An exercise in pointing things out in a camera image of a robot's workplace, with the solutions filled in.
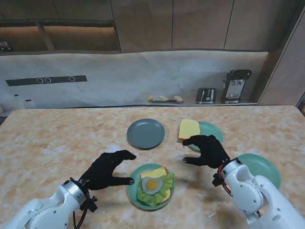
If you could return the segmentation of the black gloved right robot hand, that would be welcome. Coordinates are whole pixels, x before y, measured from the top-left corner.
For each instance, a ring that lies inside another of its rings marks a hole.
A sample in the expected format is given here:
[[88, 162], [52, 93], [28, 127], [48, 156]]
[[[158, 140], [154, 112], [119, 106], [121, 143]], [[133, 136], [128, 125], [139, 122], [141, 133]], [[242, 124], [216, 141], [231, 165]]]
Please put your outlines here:
[[221, 143], [215, 136], [194, 135], [183, 140], [183, 146], [195, 145], [199, 147], [201, 155], [199, 157], [185, 157], [184, 163], [195, 166], [208, 166], [218, 168], [223, 161], [230, 161], [230, 157], [225, 152]]

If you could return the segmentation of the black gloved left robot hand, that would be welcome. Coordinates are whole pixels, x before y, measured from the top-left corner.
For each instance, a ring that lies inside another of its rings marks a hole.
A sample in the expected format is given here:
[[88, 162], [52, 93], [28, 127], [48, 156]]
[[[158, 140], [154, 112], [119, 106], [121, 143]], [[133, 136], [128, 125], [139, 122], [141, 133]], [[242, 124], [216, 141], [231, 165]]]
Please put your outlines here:
[[114, 177], [115, 168], [124, 160], [135, 160], [136, 155], [128, 150], [120, 150], [113, 153], [102, 153], [80, 177], [80, 181], [86, 180], [85, 187], [89, 190], [101, 190], [107, 187], [134, 184], [131, 177]]

